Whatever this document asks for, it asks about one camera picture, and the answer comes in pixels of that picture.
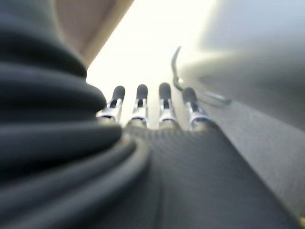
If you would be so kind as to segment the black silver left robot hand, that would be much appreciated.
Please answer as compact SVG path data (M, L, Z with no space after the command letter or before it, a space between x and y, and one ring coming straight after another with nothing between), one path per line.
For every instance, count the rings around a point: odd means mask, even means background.
M109 170L91 213L32 220L23 228L299 229L221 129L202 113L193 89L183 92L191 131L171 116L171 92L159 90L159 131L146 129L147 87L137 89L122 144L108 152Z

